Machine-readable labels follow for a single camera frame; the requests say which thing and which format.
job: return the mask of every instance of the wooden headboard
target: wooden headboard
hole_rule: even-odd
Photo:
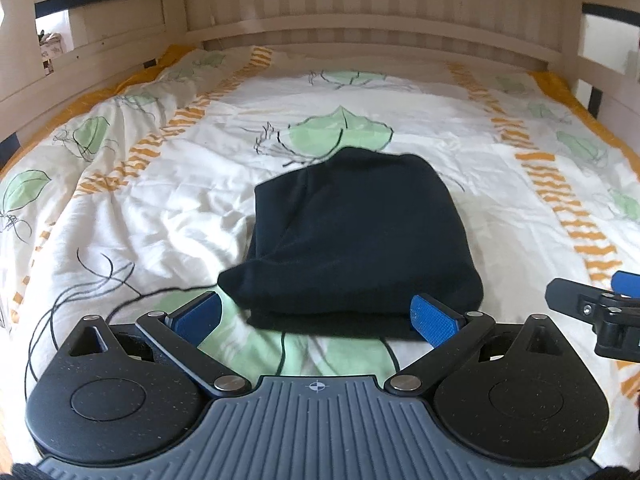
[[[567,76],[581,0],[186,0],[191,41],[377,43],[547,63]]]
[[[355,45],[359,52],[550,69],[640,114],[635,80],[578,55],[582,4],[591,0],[110,0],[79,7],[86,44],[46,77],[34,28],[42,1],[0,0],[0,140],[16,131],[29,137],[65,102],[140,68],[169,43],[307,46],[327,55]],[[640,12],[640,0],[601,1]]]

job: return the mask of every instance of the black clamp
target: black clamp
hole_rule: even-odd
[[[608,421],[606,399],[548,316],[496,324],[481,312],[460,316],[429,296],[417,298],[412,323],[436,348],[385,381],[387,394],[420,399],[445,434],[499,463],[555,466],[594,452]],[[85,316],[28,400],[27,424],[40,449],[67,463],[136,463],[178,449],[216,406],[265,394],[264,383],[273,380],[263,378],[252,390],[197,348],[221,315],[220,298],[207,292],[135,325]],[[332,385],[330,393],[340,392]],[[413,424],[418,415],[403,416]]]
[[[551,310],[593,326],[597,335],[597,355],[640,362],[640,298],[632,298],[640,288],[640,276],[617,272],[613,291],[556,278],[546,288]]]

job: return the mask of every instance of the blue gripper pad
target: blue gripper pad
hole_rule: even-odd
[[[213,291],[205,292],[170,315],[169,328],[197,347],[222,319],[222,300]]]
[[[456,335],[465,322],[463,316],[426,294],[411,300],[409,318],[411,325],[434,348]]]
[[[265,377],[243,397],[214,400],[192,433],[144,462],[49,457],[39,467],[56,480],[583,480],[598,470],[587,458],[548,468],[492,462],[450,440],[421,400],[362,376]]]
[[[619,270],[611,279],[611,288],[617,294],[640,298],[640,274]]]

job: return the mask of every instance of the leaf pattern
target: leaf pattern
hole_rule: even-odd
[[[345,146],[382,150],[391,140],[393,130],[340,106],[331,114],[310,117],[290,126],[288,134],[295,152],[326,158]]]
[[[515,81],[510,77],[499,75],[496,76],[495,79],[505,94],[526,94],[528,92],[527,87],[524,86],[523,83]]]
[[[136,95],[123,95],[121,99],[133,108],[139,108],[158,101],[153,94],[142,92]]]
[[[94,156],[98,153],[108,141],[105,139],[107,129],[110,126],[109,121],[104,117],[91,117],[85,120],[78,128],[73,130],[71,134],[63,129],[53,137],[53,140],[62,142],[65,147],[75,156],[82,158],[86,162],[94,160]]]
[[[74,130],[73,138],[78,146],[95,155],[102,145],[108,127],[109,123],[104,117],[92,117]]]
[[[360,72],[357,70],[322,70],[321,73],[311,73],[311,84],[319,77],[327,83],[335,84],[340,89],[343,86],[364,86],[372,81],[383,81],[386,79],[385,74],[375,72]]]
[[[185,82],[189,79],[194,78],[196,75],[193,66],[185,66],[183,68],[177,68],[176,70],[171,70],[167,74],[165,74],[161,79],[165,81],[177,81],[177,82]]]
[[[535,117],[536,119],[548,119],[558,123],[571,124],[571,119],[568,117],[568,114],[565,114],[564,117],[560,118],[556,116],[544,103],[529,103],[527,108],[529,109],[532,117]]]
[[[40,170],[26,170],[14,176],[2,195],[2,213],[18,211],[36,200],[44,187],[51,182]]]
[[[556,132],[556,136],[571,152],[571,154],[585,162],[598,162],[606,152],[600,150],[590,140],[576,137],[566,132]]]
[[[640,221],[640,203],[638,203],[638,200],[617,189],[611,190],[610,195],[614,204],[625,218],[634,222]]]
[[[221,52],[211,52],[207,56],[195,61],[195,66],[207,66],[209,68],[219,67],[225,59],[225,55]]]

